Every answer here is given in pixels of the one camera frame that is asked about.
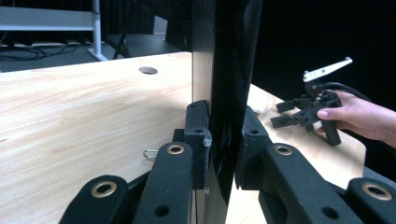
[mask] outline black cable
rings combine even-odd
[[[355,90],[352,87],[349,87],[347,85],[344,85],[344,84],[341,84],[341,83],[338,83],[338,82],[327,82],[323,86],[326,89],[347,91],[347,92],[350,92],[350,93],[356,95],[357,97],[359,97],[359,98],[361,98],[361,99],[363,99],[365,101],[371,102],[371,100],[367,96],[365,96],[363,93],[361,93],[361,92],[359,92],[359,91],[357,91],[357,90]]]
[[[67,48],[71,47],[69,44],[65,44],[60,50],[54,52],[54,53],[48,53],[44,51],[41,48],[38,47],[29,47],[29,48],[19,48],[19,47],[12,47],[12,48],[7,48],[7,53],[10,53],[12,51],[23,51],[27,53],[33,54],[32,56],[11,56],[11,55],[1,55],[0,52],[0,61],[3,62],[22,62],[22,61],[38,61],[44,58],[60,55],[60,54],[66,54],[66,53],[71,53],[77,49],[77,45],[75,45],[72,49],[69,51],[65,51]]]

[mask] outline brass grommet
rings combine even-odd
[[[184,147],[180,145],[171,145],[168,147],[167,151],[169,154],[176,155],[182,153],[184,151]]]
[[[375,199],[381,201],[390,201],[392,200],[392,195],[386,189],[381,186],[373,183],[365,183],[361,185],[361,189],[368,195],[372,196]]]
[[[291,151],[291,149],[288,147],[276,147],[275,151],[278,154],[283,155],[283,156],[289,156],[289,155],[293,154],[293,151]]]
[[[91,190],[91,195],[95,198],[105,198],[114,193],[114,191],[116,191],[116,188],[116,183],[112,181],[102,181],[93,186]]]

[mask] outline table hole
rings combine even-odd
[[[146,67],[146,66],[139,67],[139,71],[146,75],[155,75],[158,73],[157,69],[155,69],[153,67]]]

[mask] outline wooden table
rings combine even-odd
[[[142,66],[158,74],[143,74]],[[262,99],[250,102],[264,108],[259,118],[274,142],[299,148],[341,187],[362,175],[360,142],[342,135],[343,145],[329,147],[298,126],[275,131],[268,118],[279,100],[254,86],[251,95]],[[187,52],[1,74],[0,223],[57,223],[89,180],[142,175],[152,165],[143,151],[171,141],[190,102]],[[238,218],[230,214],[229,223]]]

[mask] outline finger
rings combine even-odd
[[[337,120],[345,120],[345,121],[348,120],[345,113],[345,109],[343,107],[320,109],[317,113],[317,116],[318,118],[325,120],[329,120],[329,119],[337,119]]]

